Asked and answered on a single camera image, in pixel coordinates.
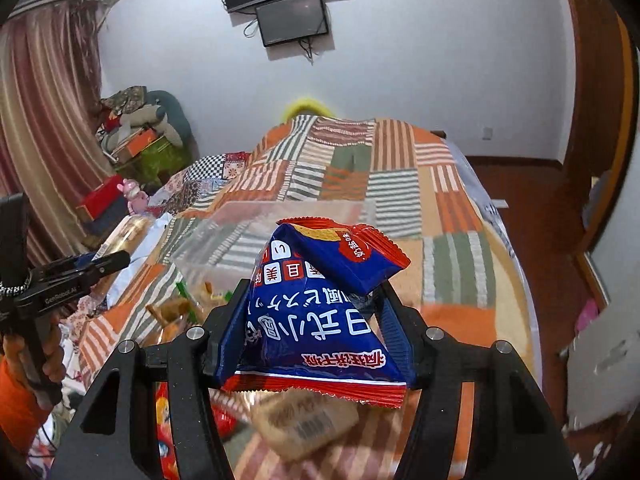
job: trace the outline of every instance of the patchwork quilt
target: patchwork quilt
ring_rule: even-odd
[[[191,174],[201,178],[200,170]],[[226,186],[180,213],[119,304],[87,324],[80,344],[85,383],[120,340],[140,342],[156,328],[145,305],[167,298],[181,278],[173,251],[203,218],[237,200],[375,202],[376,227],[412,261],[391,279],[402,302],[460,341],[509,340],[535,373],[516,260],[469,199],[445,141],[402,121],[298,116],[270,130]],[[400,410],[359,407],[360,422],[346,436],[299,463],[283,463],[257,433],[231,443],[236,478],[391,478],[418,398],[407,393]],[[472,412],[473,384],[465,384],[452,478],[464,473]]]

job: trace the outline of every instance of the snack bag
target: snack bag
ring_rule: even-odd
[[[409,265],[371,226],[281,220],[245,304],[244,351],[227,390],[304,388],[399,407],[405,380],[350,300]]]
[[[234,432],[236,419],[216,406],[212,401],[211,411],[222,440],[226,440]],[[169,416],[169,388],[167,383],[158,383],[156,388],[156,436],[160,451],[160,465],[164,480],[180,480],[178,466],[175,460],[174,437],[171,431]]]

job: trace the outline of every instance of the pile of clothes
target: pile of clothes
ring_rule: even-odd
[[[189,121],[178,100],[163,90],[147,91],[145,86],[132,86],[101,101],[102,120],[95,137],[105,156],[113,164],[126,162],[120,154],[132,137],[149,132],[147,144],[164,136],[181,148],[191,136]]]

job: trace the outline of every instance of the baseboard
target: baseboard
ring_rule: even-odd
[[[585,252],[579,252],[575,255],[575,261],[578,264],[578,271],[589,287],[589,290],[593,295],[593,299],[596,301],[598,310],[602,312],[609,304],[609,301],[607,300],[606,293],[602,290],[600,280],[593,270],[589,255]]]
[[[559,160],[551,160],[550,158],[469,155],[466,160],[468,160],[471,165],[477,164],[478,166],[544,166],[546,168],[562,170],[562,162]]]

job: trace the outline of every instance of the cardboard box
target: cardboard box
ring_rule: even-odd
[[[82,222],[93,222],[121,195],[118,184],[123,178],[118,174],[110,176],[100,186],[84,197],[76,207],[76,214]]]
[[[119,224],[119,222],[129,215],[127,199],[120,195],[116,197],[110,206],[92,222],[84,222],[84,230],[98,238],[106,238]]]
[[[151,128],[140,130],[127,139],[126,142],[118,146],[112,155],[118,159],[120,164],[124,164],[131,160],[138,153],[144,150],[148,145],[154,142],[158,136]]]

